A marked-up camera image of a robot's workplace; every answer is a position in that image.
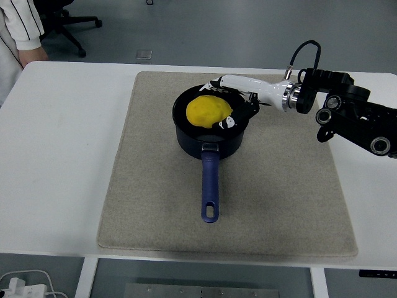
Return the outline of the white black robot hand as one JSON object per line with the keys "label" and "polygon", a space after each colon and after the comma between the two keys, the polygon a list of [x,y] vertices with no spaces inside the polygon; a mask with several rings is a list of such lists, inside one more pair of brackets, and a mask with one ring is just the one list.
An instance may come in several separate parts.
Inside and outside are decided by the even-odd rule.
{"label": "white black robot hand", "polygon": [[203,85],[198,93],[203,95],[207,92],[245,98],[245,102],[234,108],[229,116],[213,125],[226,130],[252,118],[259,112],[261,104],[284,112],[296,108],[300,86],[290,80],[270,84],[259,79],[226,74]]}

